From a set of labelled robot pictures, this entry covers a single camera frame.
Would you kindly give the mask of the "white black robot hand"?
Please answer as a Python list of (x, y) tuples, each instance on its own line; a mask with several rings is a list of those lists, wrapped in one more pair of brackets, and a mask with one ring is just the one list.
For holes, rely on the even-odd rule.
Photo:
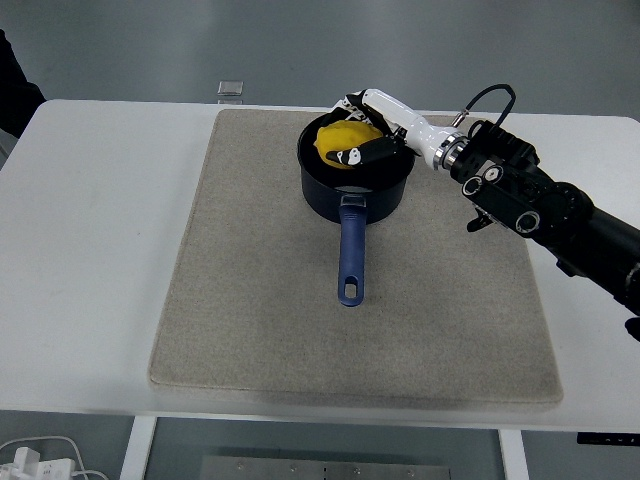
[(454, 126), (434, 126), (424, 116), (378, 89), (345, 95), (321, 120), (315, 147), (329, 166), (353, 169), (403, 148), (433, 170), (449, 170), (446, 155), (465, 135)]

